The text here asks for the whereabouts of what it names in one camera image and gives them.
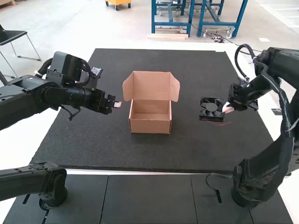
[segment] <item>black chair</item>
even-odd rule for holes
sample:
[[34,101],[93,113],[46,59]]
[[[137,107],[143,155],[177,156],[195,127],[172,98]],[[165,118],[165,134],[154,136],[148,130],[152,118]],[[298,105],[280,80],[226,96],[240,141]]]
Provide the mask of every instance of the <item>black chair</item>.
[[[11,46],[13,47],[13,50],[14,50],[14,46],[12,44],[12,41],[22,37],[26,35],[27,38],[29,39],[33,49],[36,51],[35,47],[33,46],[33,43],[31,42],[29,36],[27,35],[27,31],[19,31],[19,30],[5,30],[1,25],[0,25],[0,46],[3,46],[7,43],[10,43]],[[2,57],[5,59],[5,61],[8,63],[9,67],[12,69],[12,71],[14,72],[15,74],[15,77],[18,77],[18,75],[16,74],[15,70],[11,67],[11,65],[9,64],[9,62],[6,60],[6,58],[4,57],[4,55],[1,53],[0,51],[0,54],[2,55]],[[36,54],[38,56],[38,59],[36,58],[31,58],[31,57],[24,57],[24,56],[20,56],[20,55],[17,55],[15,50],[14,50],[14,54],[19,57],[19,58],[26,58],[26,59],[31,59],[31,60],[36,60],[36,61],[41,61],[41,57],[38,55],[37,51],[36,51]]]

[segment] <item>metal rack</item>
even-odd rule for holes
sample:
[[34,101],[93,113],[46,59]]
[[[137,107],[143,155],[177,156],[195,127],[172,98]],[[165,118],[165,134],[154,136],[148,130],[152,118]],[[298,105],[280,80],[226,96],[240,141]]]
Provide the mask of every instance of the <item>metal rack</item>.
[[[242,17],[246,8],[248,0],[243,0],[240,11],[239,11],[239,15],[237,18],[236,22],[221,22],[220,19],[218,18],[219,15],[221,15],[222,13],[222,8],[223,8],[223,4],[224,4],[224,0],[221,0],[221,3],[213,3],[211,0],[209,0],[209,2],[207,2],[207,0],[202,0],[202,3],[195,3],[195,5],[197,6],[202,6],[201,10],[200,10],[200,17],[199,17],[199,26],[198,26],[198,31],[197,31],[197,36],[201,36],[201,33],[204,33],[204,37],[206,35],[206,30],[204,32],[202,32],[202,27],[204,25],[206,26],[227,26],[228,30],[227,30],[227,38],[231,38],[231,37],[236,37],[238,30],[239,30],[239,26],[241,24],[242,21]],[[212,9],[212,6],[218,6],[219,11],[216,14],[216,12]],[[209,11],[211,17],[213,18],[214,22],[210,22],[210,21],[204,21],[204,14],[206,9]]]
[[[219,16],[222,13],[224,0],[221,0],[220,3],[213,3],[213,0],[202,0],[202,3],[195,2],[195,0],[191,0],[190,4],[190,13],[189,13],[189,20],[188,22],[174,22],[173,16],[172,16],[172,7],[177,7],[176,11],[178,14],[178,9],[181,9],[181,15],[184,15],[186,0],[178,0],[178,3],[171,3],[171,2],[163,2],[163,3],[157,3],[156,0],[152,0],[152,15],[151,15],[151,32],[154,34],[156,31],[156,26],[177,26],[177,27],[186,27],[186,33],[190,36],[191,31],[191,23],[193,18],[193,12],[194,12],[194,6],[202,6],[200,10],[200,16],[199,16],[199,26],[197,31],[197,36],[200,37],[201,33],[203,33],[204,38],[206,37],[207,30],[202,31],[203,26],[226,26],[228,27],[226,29],[226,38],[236,37],[239,26],[242,21],[242,17],[246,8],[248,0],[243,0],[238,18],[236,22],[222,22],[219,19]],[[167,6],[168,7],[168,17],[169,22],[155,22],[155,15],[157,14],[157,6]],[[217,7],[218,12],[214,10],[212,7]],[[213,18],[214,21],[204,21],[204,14],[208,11]]]
[[[157,3],[156,0],[151,1],[151,33],[154,34],[156,32],[156,26],[167,26],[167,27],[186,27],[186,33],[190,36],[191,31],[191,23],[193,18],[193,11],[194,11],[194,3],[195,0],[191,0],[191,7],[190,7],[190,14],[188,22],[174,22],[172,16],[172,7],[175,6],[181,8],[181,15],[184,15],[184,10],[186,6],[186,0],[178,0],[178,3]],[[155,22],[155,15],[157,14],[157,6],[167,6],[168,8],[168,22]]]

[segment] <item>open cardboard box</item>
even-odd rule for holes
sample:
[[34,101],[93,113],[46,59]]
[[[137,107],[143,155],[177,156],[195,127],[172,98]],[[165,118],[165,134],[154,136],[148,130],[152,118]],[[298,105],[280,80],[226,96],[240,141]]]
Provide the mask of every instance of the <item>open cardboard box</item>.
[[124,100],[132,100],[132,133],[170,134],[171,101],[178,101],[180,89],[179,81],[170,72],[133,71],[122,89]]

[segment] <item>yellow cart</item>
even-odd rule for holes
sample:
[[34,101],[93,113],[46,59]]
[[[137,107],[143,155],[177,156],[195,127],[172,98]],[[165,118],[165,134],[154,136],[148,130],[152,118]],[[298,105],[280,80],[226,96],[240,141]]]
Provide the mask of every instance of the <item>yellow cart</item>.
[[131,0],[105,0],[106,6],[109,6],[109,3],[112,3],[115,5],[115,9],[118,11],[118,6],[121,4],[128,4],[128,8],[131,8]]

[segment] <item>black computer fan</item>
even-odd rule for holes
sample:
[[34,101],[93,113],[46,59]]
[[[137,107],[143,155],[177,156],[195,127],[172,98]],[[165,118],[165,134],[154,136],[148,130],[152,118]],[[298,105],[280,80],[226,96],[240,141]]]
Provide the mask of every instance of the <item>black computer fan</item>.
[[224,113],[222,113],[223,105],[224,105],[223,99],[202,98],[200,100],[199,119],[223,122],[224,119]]

